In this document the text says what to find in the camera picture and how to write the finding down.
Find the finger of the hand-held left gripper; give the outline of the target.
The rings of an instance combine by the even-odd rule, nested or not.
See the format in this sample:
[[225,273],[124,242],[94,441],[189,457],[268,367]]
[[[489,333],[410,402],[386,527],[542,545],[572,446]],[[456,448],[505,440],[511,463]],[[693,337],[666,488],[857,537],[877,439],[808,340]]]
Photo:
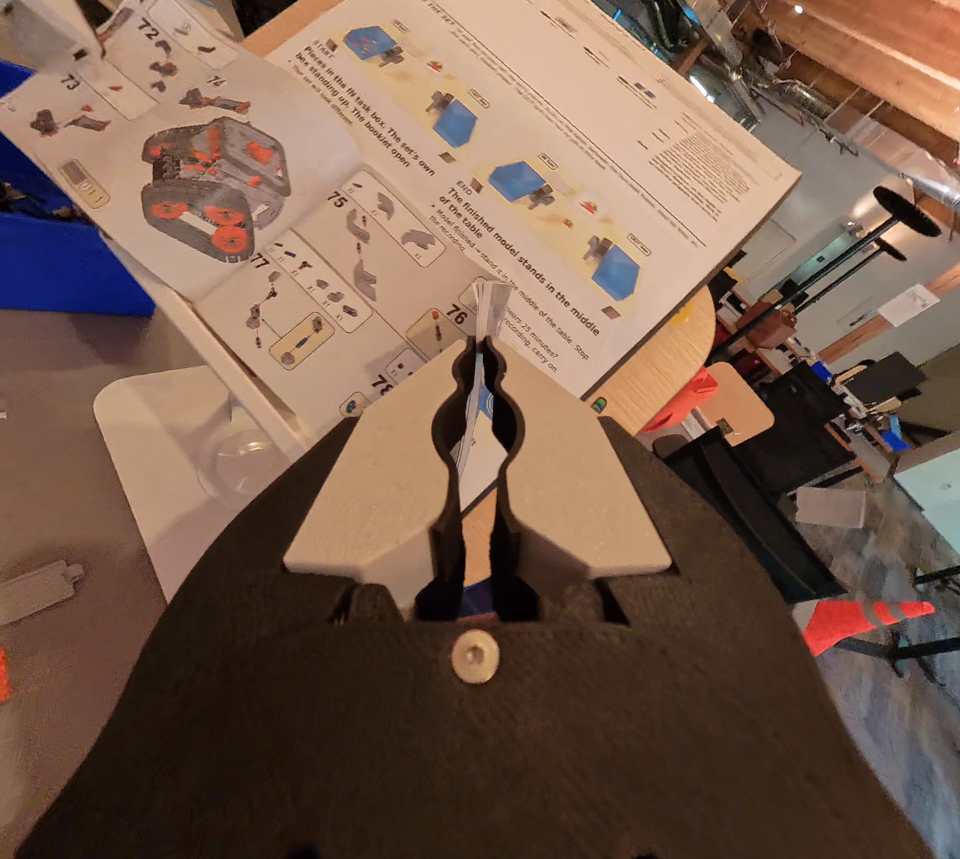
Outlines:
[[104,72],[104,48],[76,0],[2,0],[2,23],[36,72]]

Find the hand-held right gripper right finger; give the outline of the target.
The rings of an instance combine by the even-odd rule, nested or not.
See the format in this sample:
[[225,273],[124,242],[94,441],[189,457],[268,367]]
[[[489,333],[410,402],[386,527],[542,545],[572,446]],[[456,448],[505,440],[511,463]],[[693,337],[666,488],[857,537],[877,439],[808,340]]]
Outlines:
[[598,415],[505,341],[482,342],[505,450],[489,540],[498,594],[560,599],[595,580],[665,572],[666,544]]

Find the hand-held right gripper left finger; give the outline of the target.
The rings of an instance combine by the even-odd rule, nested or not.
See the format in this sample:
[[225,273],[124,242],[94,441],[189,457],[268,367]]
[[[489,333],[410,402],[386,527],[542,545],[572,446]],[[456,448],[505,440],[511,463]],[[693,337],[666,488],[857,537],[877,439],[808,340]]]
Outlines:
[[476,341],[456,339],[356,421],[284,555],[298,574],[386,588],[397,605],[459,605],[458,460]]

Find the building instruction booklet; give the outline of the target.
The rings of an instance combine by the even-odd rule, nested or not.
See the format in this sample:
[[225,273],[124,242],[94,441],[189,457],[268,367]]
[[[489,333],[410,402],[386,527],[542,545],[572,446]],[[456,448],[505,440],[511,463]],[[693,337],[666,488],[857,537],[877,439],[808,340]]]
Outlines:
[[416,159],[386,131],[390,180],[341,52],[378,68],[423,51],[377,33],[305,29],[270,59],[184,0],[124,0],[99,74],[36,72],[2,98],[2,134],[159,284],[222,382],[238,360],[318,438],[476,325],[482,283],[454,228],[427,219]]

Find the orange plastic object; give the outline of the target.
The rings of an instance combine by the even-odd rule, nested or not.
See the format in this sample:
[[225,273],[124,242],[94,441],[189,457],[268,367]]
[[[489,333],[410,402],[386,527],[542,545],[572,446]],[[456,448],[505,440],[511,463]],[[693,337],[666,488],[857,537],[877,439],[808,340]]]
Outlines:
[[706,367],[701,367],[691,380],[649,419],[641,432],[649,434],[681,424],[694,409],[714,398],[718,390],[718,380]]

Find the small wooden board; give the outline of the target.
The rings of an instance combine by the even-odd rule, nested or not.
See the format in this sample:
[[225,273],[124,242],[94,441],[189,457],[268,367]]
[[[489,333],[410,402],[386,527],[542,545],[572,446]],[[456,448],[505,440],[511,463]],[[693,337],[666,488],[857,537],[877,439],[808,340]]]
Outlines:
[[700,413],[708,427],[723,432],[728,445],[744,445],[773,427],[772,410],[729,362],[715,362],[705,369],[717,389],[702,404]]

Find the white book stand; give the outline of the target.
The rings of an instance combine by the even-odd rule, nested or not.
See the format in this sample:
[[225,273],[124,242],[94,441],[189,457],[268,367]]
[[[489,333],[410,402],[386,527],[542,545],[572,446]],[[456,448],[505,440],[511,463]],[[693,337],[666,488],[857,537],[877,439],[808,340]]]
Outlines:
[[116,380],[94,418],[165,601],[222,530],[314,438],[193,306],[105,238],[202,364]]

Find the blue plastic bin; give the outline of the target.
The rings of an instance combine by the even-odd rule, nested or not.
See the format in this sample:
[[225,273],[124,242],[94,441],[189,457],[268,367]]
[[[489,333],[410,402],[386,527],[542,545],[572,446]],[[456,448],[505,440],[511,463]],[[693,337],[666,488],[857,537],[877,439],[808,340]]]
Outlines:
[[1,137],[1,307],[150,317],[155,303],[97,228]]

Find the orange traffic cone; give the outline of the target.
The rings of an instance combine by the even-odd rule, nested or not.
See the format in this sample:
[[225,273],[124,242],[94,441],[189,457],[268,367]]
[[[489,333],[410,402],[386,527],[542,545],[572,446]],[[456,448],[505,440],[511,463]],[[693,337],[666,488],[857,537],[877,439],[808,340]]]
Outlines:
[[840,601],[798,603],[792,617],[813,658],[840,642],[937,612],[930,601]]

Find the pale grey toy panel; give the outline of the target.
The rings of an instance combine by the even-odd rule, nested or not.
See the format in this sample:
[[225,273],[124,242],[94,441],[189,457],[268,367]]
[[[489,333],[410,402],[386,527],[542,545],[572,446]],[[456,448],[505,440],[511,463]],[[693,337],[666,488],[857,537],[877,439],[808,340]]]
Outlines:
[[86,576],[79,563],[56,560],[1,582],[1,627],[14,625],[73,598]]

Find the white printed task sheet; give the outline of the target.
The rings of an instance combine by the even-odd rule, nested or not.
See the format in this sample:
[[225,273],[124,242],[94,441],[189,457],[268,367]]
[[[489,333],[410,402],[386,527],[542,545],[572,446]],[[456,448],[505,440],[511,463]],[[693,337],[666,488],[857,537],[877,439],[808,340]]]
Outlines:
[[317,249],[424,360],[501,279],[507,338],[584,396],[799,179],[591,0],[299,0],[246,45],[358,147]]

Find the black floor lamp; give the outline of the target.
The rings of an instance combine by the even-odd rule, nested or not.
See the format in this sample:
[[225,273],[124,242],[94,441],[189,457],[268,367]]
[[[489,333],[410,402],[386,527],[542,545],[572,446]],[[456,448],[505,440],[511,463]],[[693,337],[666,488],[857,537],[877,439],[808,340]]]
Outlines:
[[942,228],[934,218],[899,193],[884,186],[877,186],[871,194],[875,202],[887,213],[886,220],[862,238],[854,241],[837,257],[816,270],[810,277],[798,283],[794,289],[787,291],[781,299],[775,301],[758,316],[738,327],[733,334],[711,351],[706,360],[709,365],[726,360],[727,354],[732,351],[733,346],[748,338],[751,331],[761,328],[772,318],[778,317],[782,311],[786,310],[787,306],[795,305],[799,296],[809,296],[815,285],[832,276],[858,253],[881,241],[883,236],[894,229],[895,226],[906,226],[907,229],[926,238],[936,238],[942,234]]

